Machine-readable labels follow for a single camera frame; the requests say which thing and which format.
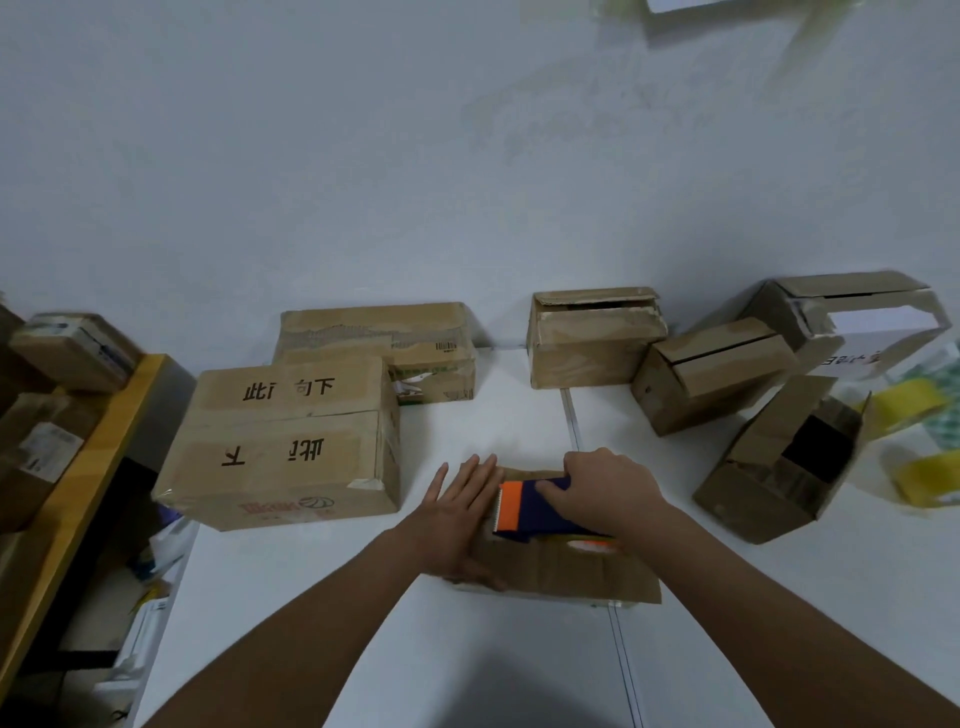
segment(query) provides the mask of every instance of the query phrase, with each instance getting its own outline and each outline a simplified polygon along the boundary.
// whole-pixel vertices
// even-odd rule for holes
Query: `logo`
[[[329,508],[333,505],[333,498],[331,497],[321,497],[321,496],[308,496],[302,497],[297,501],[304,508]]]

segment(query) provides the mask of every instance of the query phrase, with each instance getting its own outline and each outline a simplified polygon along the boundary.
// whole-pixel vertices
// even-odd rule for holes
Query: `yellow wooden board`
[[[115,395],[75,395],[78,399],[104,408],[104,416],[30,526],[32,530],[53,531],[54,538],[34,586],[33,596],[0,668],[0,702],[7,696],[13,678],[30,649],[30,643],[84,538],[90,519],[96,513],[133,431],[146,411],[158,375],[170,361],[165,354],[147,354],[122,392]]]

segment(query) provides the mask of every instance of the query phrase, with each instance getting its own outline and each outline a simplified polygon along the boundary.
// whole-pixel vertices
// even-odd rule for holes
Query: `white wall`
[[[5,3],[0,288],[193,371],[295,307],[459,299],[513,344],[534,290],[650,284],[689,324],[891,266],[960,311],[960,3],[870,0],[799,61],[804,3],[588,4]]]

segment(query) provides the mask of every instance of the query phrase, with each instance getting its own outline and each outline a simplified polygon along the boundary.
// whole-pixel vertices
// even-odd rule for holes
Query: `packing tape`
[[[930,379],[909,379],[871,397],[876,432],[874,439],[939,415],[950,400]],[[863,402],[859,409],[863,411]]]
[[[907,502],[918,508],[960,505],[960,449],[909,462],[893,480]]]

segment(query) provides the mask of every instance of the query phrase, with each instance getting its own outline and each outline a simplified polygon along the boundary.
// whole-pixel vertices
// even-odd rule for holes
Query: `person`
[[[960,725],[960,709],[756,570],[608,449],[570,452],[570,486],[540,481],[565,518],[614,536],[703,626],[777,728]],[[503,471],[474,455],[442,490],[255,627],[184,685],[149,728],[321,725],[380,624],[420,574],[504,585],[468,554]]]

